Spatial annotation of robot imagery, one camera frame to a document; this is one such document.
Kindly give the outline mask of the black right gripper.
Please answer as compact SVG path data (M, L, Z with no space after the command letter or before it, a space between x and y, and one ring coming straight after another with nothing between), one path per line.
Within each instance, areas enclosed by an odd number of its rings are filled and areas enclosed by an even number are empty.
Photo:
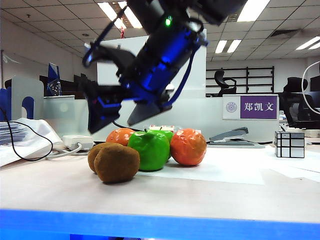
M129 126L172 109L191 71L195 52L206 46L203 31L188 27L160 27L152 33L133 62L121 74L122 87L133 93L135 107L127 119ZM190 60L178 93L168 102L161 100L166 86ZM96 133L120 117L123 89L119 85L98 85L81 75L81 91L87 100L88 131Z

